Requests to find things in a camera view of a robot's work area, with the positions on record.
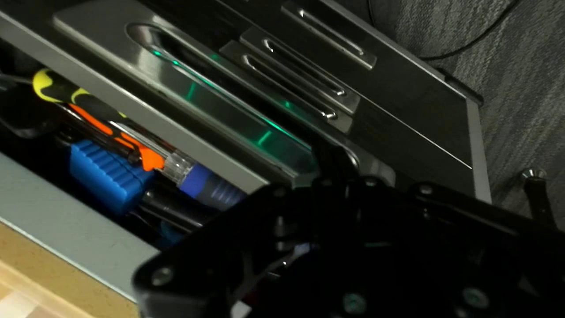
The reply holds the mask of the grey tool drawer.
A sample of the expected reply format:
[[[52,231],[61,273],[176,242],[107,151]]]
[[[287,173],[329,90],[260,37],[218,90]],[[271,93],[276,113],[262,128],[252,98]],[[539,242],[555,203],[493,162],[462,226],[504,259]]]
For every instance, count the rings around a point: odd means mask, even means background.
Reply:
[[[142,0],[0,0],[3,40],[86,88],[126,120],[109,123],[163,155],[179,151],[241,189],[317,171],[313,144],[384,166],[347,137],[352,123],[285,83],[276,49],[299,28],[273,0],[193,0],[179,17]]]

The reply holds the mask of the blue handled screwdriver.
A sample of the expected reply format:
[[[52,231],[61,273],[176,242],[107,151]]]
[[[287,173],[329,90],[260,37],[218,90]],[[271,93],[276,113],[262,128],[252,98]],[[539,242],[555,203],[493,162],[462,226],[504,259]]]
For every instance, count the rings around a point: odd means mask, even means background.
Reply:
[[[246,197],[232,181],[179,151],[167,157],[163,174],[185,194],[218,210],[229,210]]]

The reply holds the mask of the blue plastic box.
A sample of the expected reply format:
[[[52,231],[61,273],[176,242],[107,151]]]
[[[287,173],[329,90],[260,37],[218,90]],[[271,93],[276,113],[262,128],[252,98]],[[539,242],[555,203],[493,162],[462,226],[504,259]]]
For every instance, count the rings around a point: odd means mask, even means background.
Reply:
[[[128,213],[153,180],[142,166],[89,139],[72,146],[70,171],[117,215]]]

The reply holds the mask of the orange handled tool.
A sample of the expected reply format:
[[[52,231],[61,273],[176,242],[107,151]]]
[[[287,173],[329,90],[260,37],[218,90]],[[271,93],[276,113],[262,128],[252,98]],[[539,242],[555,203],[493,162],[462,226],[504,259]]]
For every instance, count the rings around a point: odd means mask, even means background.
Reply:
[[[162,153],[158,153],[156,150],[146,146],[144,143],[140,143],[133,136],[121,132],[119,128],[112,127],[110,123],[103,123],[100,118],[96,118],[94,114],[91,114],[87,109],[84,109],[79,104],[72,104],[72,109],[77,111],[96,130],[112,137],[116,143],[126,146],[128,150],[133,150],[137,153],[137,157],[140,159],[140,164],[146,171],[165,167],[165,157]]]

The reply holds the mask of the yellow black handled screwdriver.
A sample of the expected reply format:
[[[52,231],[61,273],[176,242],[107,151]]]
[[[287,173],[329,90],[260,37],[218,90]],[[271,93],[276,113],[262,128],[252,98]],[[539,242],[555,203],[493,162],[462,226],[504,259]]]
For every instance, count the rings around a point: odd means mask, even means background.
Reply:
[[[43,100],[56,102],[56,104],[68,102],[68,104],[80,106],[89,114],[94,114],[100,120],[105,120],[105,121],[126,120],[126,116],[121,111],[114,109],[112,106],[109,106],[107,102],[103,102],[86,88],[66,79],[54,68],[38,70],[33,77],[33,88]]]

